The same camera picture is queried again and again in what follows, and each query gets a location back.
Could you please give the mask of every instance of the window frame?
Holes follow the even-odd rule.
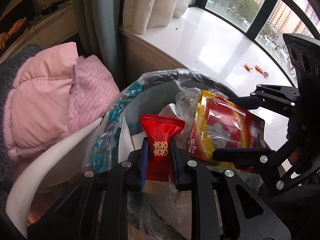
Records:
[[[246,37],[248,37],[251,41],[253,41],[256,45],[258,45],[265,53],[267,53],[270,58],[276,63],[276,65],[282,70],[282,72],[285,74],[285,76],[288,78],[292,86],[295,86],[292,82],[291,78],[288,76],[286,71],[279,65],[279,63],[264,49],[262,45],[260,45],[255,39],[262,30],[263,26],[267,22],[268,18],[271,16],[273,9],[277,5],[278,0],[265,0],[262,4],[257,16],[255,17],[254,21],[252,22],[251,26],[247,30],[247,32],[244,32],[242,29],[240,29],[238,26],[233,24],[232,22],[228,21],[224,17],[208,10],[205,8],[208,0],[194,0],[193,4],[190,4],[189,7],[199,7],[218,18],[228,22],[230,25],[232,25],[234,28],[236,28],[238,31],[243,33]],[[313,24],[311,19],[307,16],[307,14],[295,3],[294,0],[282,0],[299,18],[300,20],[305,24],[305,26],[309,29],[310,33],[314,36],[315,39],[320,40],[320,33],[317,30],[316,26]]]

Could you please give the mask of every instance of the white chair armrest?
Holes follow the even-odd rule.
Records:
[[[5,211],[16,228],[26,238],[28,212],[41,181],[59,160],[101,123],[101,120],[102,118],[97,119],[50,147],[23,171],[12,186]]]

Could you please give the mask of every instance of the gray fur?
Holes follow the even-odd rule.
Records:
[[[18,70],[28,58],[40,51],[41,48],[38,45],[28,45],[0,65],[0,206],[3,210],[12,187],[12,167],[4,142],[4,106]]]

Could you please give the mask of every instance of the silver screw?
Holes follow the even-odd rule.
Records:
[[[277,189],[279,189],[279,190],[281,190],[281,189],[283,189],[283,186],[284,186],[284,183],[283,183],[283,181],[282,180],[279,180],[278,182],[277,182]]]
[[[197,166],[197,162],[194,161],[194,160],[188,161],[187,164],[188,164],[188,166],[190,166],[190,167],[196,167],[196,166]]]
[[[84,173],[84,175],[85,175],[87,178],[90,178],[90,177],[92,177],[92,176],[94,175],[94,172],[93,172],[93,171],[86,171],[86,172]]]
[[[267,161],[268,161],[268,157],[267,157],[267,156],[262,155],[262,156],[260,157],[260,162],[261,162],[261,163],[266,163]]]
[[[131,166],[131,162],[129,162],[129,161],[124,161],[124,162],[121,163],[121,165],[122,165],[122,167],[124,167],[124,168],[129,168],[129,167]]]
[[[227,176],[227,177],[233,177],[233,175],[235,174],[232,170],[226,170],[224,172],[224,174]]]

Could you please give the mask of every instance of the window sill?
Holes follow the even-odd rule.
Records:
[[[133,34],[131,27],[120,28],[123,35],[173,65],[200,71],[230,87],[239,96],[248,96],[257,84],[291,86],[273,60],[227,22],[200,8],[188,8],[180,18],[173,18],[167,27],[147,29]],[[253,70],[243,66],[247,63]],[[269,77],[254,69],[258,65]],[[266,121],[265,141],[279,149],[286,141],[288,119],[263,108],[252,111]]]

